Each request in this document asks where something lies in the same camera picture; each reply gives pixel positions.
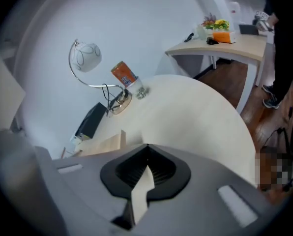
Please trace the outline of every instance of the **black pants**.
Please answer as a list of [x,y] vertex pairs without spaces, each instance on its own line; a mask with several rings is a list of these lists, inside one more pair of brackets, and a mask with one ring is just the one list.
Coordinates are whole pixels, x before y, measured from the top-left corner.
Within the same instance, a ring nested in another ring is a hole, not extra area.
[[293,81],[293,35],[291,30],[275,27],[275,81],[273,90],[278,101],[283,100]]

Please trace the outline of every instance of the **round white table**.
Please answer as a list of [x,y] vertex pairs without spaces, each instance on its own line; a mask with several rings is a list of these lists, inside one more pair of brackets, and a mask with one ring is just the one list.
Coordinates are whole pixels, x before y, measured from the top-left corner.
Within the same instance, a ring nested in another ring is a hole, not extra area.
[[102,118],[96,144],[126,132],[126,144],[168,146],[216,160],[255,185],[255,147],[236,109],[209,86],[179,75],[143,80],[144,99]]

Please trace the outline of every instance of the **person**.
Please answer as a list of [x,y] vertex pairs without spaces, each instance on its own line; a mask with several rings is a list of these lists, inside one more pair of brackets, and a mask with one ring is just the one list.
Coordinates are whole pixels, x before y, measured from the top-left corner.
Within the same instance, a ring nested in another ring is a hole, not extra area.
[[275,80],[273,85],[263,85],[270,95],[263,104],[278,109],[293,81],[293,0],[267,0],[264,10],[275,33]]

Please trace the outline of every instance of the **table leg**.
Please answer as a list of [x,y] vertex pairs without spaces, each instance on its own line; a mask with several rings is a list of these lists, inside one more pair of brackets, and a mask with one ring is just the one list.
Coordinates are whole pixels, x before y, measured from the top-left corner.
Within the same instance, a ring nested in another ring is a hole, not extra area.
[[213,69],[216,69],[215,57],[214,56],[210,56],[210,58],[211,58],[211,62],[212,62],[212,65],[213,65]]
[[253,88],[255,78],[257,74],[257,66],[255,64],[248,64],[248,70],[247,70],[247,76],[246,76],[246,81],[243,89],[243,93],[241,94],[238,106],[236,108],[237,112],[241,114],[243,111],[246,102],[249,98],[251,89]]
[[264,70],[264,60],[265,60],[265,50],[264,50],[264,57],[263,57],[263,60],[261,60],[260,62],[260,66],[259,66],[259,71],[258,71],[258,75],[257,75],[257,79],[256,79],[256,86],[259,86],[259,83],[260,83],[260,79],[261,79],[261,76],[263,74],[263,70]]

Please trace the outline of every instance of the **lamp shade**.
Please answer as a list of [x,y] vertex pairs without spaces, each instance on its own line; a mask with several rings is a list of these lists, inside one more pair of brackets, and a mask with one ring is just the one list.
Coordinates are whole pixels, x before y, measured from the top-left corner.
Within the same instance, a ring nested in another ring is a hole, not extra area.
[[82,72],[94,69],[102,60],[99,47],[95,44],[76,43],[71,49],[71,66]]

